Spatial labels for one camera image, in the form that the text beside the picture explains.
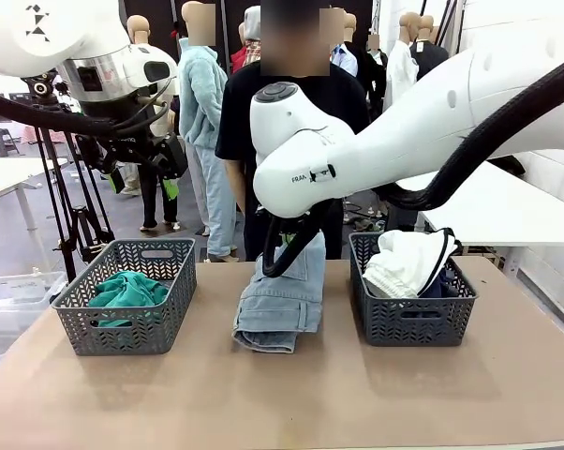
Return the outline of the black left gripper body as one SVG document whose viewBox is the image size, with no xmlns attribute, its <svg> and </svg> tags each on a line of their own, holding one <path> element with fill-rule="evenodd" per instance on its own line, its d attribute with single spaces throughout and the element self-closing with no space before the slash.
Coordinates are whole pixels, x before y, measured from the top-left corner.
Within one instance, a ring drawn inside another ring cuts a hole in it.
<svg viewBox="0 0 564 450">
<path fill-rule="evenodd" d="M 110 133 L 78 135 L 82 160 L 91 169 L 115 172 L 119 163 L 144 165 L 158 172 L 170 170 L 170 131 L 166 101 L 122 100 L 97 105 L 116 113 Z"/>
</svg>

